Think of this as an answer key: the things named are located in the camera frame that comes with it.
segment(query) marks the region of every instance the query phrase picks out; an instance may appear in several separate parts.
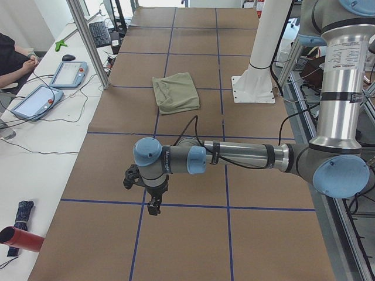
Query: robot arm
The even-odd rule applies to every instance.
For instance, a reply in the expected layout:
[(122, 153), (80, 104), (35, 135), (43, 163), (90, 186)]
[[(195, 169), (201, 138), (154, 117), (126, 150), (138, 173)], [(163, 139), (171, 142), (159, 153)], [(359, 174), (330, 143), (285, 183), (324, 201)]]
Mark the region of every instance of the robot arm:
[(370, 173), (359, 157), (361, 146), (355, 134), (363, 98), (364, 62), (369, 39), (375, 34), (374, 17), (372, 0), (304, 0), (301, 39), (316, 45), (322, 43), (317, 40), (321, 36), (327, 44), (318, 130), (308, 146), (200, 143), (194, 139), (162, 146), (156, 139), (144, 138), (134, 146), (137, 165), (127, 171), (125, 188), (144, 186), (152, 197), (149, 213), (157, 215), (162, 195), (168, 190), (168, 174), (204, 173), (209, 162), (249, 169), (276, 168), (302, 177), (334, 198), (360, 192)]
[(345, 198), (362, 190), (369, 179), (365, 162), (354, 155), (317, 152), (305, 145), (255, 145), (182, 139), (176, 146), (162, 146), (143, 138), (133, 148), (136, 165), (125, 174), (124, 186), (145, 187), (151, 195), (150, 215), (160, 214), (162, 195), (168, 190), (169, 174), (200, 174), (207, 163), (239, 165), (248, 169), (271, 169), (293, 173), (313, 183), (319, 191)]

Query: keyboard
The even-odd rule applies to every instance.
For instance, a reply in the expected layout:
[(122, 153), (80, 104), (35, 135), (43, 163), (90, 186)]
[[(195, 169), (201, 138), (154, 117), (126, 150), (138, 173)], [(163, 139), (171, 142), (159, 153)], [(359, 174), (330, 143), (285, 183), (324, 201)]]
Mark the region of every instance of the keyboard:
[(104, 22), (93, 22), (88, 25), (93, 36), (96, 48), (108, 46), (111, 44), (110, 34)]

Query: red tube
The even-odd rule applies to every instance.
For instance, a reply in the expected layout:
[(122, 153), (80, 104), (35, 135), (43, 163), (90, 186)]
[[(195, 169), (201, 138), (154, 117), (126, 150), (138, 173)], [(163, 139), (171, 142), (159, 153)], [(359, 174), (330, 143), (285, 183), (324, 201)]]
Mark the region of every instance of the red tube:
[(45, 239), (15, 227), (6, 227), (0, 232), (0, 243), (32, 252), (39, 252)]

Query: green object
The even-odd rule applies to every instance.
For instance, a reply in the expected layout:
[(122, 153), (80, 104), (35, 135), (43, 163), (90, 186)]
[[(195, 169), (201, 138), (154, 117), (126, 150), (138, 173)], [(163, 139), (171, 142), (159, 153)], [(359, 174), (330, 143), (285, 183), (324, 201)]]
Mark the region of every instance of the green object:
[(61, 46), (65, 46), (65, 47), (68, 46), (67, 44), (65, 44), (64, 40), (60, 40), (60, 41), (56, 42), (55, 44), (56, 44), (56, 47), (54, 48), (54, 50), (56, 52), (58, 52), (60, 50)]
[(161, 114), (198, 109), (199, 97), (188, 72), (152, 78), (156, 103)]

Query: table surface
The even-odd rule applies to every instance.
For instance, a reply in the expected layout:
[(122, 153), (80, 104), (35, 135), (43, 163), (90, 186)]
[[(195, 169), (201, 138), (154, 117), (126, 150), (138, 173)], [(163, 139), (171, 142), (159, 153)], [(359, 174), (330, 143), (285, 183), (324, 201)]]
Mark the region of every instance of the table surface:
[[(137, 140), (174, 143), (194, 115), (202, 139), (276, 144), (282, 98), (235, 104), (231, 91), (258, 23), (252, 9), (137, 9), (30, 281), (335, 279), (299, 177), (222, 165), (173, 174), (157, 217), (143, 188), (122, 185)], [(200, 108), (161, 115), (152, 77), (187, 71)], [(290, 124), (282, 138), (294, 141)]]
[[(100, 21), (102, 17), (97, 17), (93, 21)], [(75, 24), (68, 24), (62, 31), (59, 38), (64, 38), (76, 28)], [(76, 33), (66, 42), (68, 47), (61, 47), (59, 52), (55, 52), (54, 45), (46, 53), (40, 64), (35, 69), (35, 74), (42, 76), (53, 74), (61, 58), (65, 54), (72, 54), (77, 61), (86, 61), (88, 72), (82, 85), (88, 82), (89, 78), (95, 74), (95, 69), (88, 56), (86, 48), (79, 33)], [(112, 53), (111, 46), (98, 48), (101, 61), (107, 59), (107, 53)], [(50, 78), (43, 78), (49, 83)], [(43, 84), (39, 79), (35, 79), (25, 84), (19, 91), (18, 96), (24, 97), (34, 90), (38, 85)], [(87, 132), (95, 109), (98, 105), (102, 93), (102, 86), (94, 76), (90, 83), (83, 88), (83, 92), (88, 96), (81, 118), (80, 112), (86, 97), (77, 92), (74, 97), (56, 105), (43, 119), (65, 119), (68, 121), (37, 121), (26, 122), (15, 126), (13, 129), (16, 136), (10, 140), (11, 143), (21, 145), (32, 151), (40, 152), (79, 152), (83, 139)], [(64, 97), (68, 97), (76, 90), (64, 90)], [(8, 108), (13, 108), (22, 99), (15, 99)], [(10, 112), (6, 111), (1, 118), (9, 124), (17, 120)], [(77, 155), (41, 155), (29, 153), (16, 146), (0, 141), (0, 171), (1, 171), (1, 204), (0, 204), (0, 227), (14, 224), (15, 215), (18, 209), (18, 202), (22, 200), (34, 201), (35, 207), (32, 209), (29, 231), (45, 237), (51, 220), (56, 211), (61, 194), (65, 188), (70, 172), (77, 159)], [(7, 261), (7, 246), (0, 247), (0, 263)], [(0, 272), (1, 280), (26, 280), (35, 264), (38, 253), (29, 251), (19, 251), (19, 258), (10, 263)]]

